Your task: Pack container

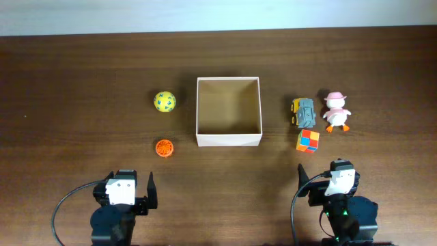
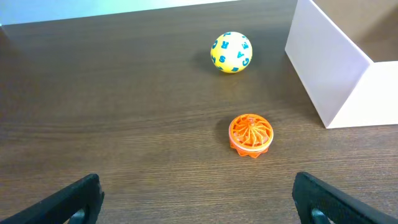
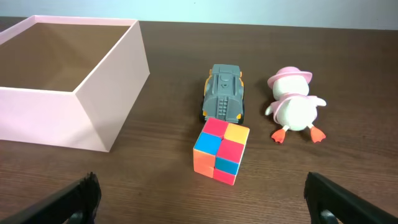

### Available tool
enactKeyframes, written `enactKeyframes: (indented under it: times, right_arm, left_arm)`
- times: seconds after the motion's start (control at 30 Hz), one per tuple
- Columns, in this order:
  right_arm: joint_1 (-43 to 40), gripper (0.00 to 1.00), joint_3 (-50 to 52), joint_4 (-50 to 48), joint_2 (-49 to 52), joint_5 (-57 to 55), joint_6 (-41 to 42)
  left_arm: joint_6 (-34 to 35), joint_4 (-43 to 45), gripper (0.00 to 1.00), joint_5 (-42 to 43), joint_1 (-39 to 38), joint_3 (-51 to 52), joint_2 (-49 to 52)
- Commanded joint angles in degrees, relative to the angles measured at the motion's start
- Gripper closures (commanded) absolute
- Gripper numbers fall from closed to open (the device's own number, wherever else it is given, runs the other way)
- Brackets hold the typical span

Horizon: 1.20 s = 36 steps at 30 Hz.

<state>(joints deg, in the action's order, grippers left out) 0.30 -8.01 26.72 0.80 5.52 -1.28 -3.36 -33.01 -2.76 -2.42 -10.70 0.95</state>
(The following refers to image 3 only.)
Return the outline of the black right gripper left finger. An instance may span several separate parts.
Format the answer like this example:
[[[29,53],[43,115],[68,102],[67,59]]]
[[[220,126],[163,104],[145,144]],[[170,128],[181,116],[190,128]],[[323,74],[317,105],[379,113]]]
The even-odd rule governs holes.
[[[1,224],[94,224],[100,200],[98,178],[90,172],[49,197],[1,220]]]

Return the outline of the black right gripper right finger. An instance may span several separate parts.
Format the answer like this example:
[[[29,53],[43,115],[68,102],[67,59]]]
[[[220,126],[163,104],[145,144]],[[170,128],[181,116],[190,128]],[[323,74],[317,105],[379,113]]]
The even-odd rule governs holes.
[[[307,175],[304,198],[311,224],[397,224],[397,217],[316,172]]]

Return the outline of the white duck pink hat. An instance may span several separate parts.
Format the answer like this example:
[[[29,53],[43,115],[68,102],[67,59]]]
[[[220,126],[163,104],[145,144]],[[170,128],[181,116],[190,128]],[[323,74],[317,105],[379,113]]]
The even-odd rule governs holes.
[[[312,73],[301,71],[297,67],[281,68],[267,80],[275,101],[265,110],[265,115],[273,115],[275,123],[282,126],[275,131],[271,138],[282,143],[288,130],[310,130],[313,142],[320,142],[326,138],[323,131],[316,128],[313,122],[317,118],[317,108],[326,106],[326,101],[309,94],[309,83]]]

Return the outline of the colourful puzzle cube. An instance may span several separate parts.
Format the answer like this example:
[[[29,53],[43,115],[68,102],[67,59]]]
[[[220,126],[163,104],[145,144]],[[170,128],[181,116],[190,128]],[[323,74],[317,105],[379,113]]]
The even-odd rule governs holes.
[[[194,147],[193,170],[234,185],[250,129],[216,118],[206,121]]]

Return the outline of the grey yellow toy truck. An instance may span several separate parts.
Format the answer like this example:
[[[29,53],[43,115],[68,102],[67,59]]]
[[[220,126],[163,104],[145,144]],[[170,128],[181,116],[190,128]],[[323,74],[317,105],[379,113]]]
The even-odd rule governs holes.
[[[229,123],[243,124],[245,109],[242,75],[237,65],[213,65],[203,91],[203,121],[216,118]]]

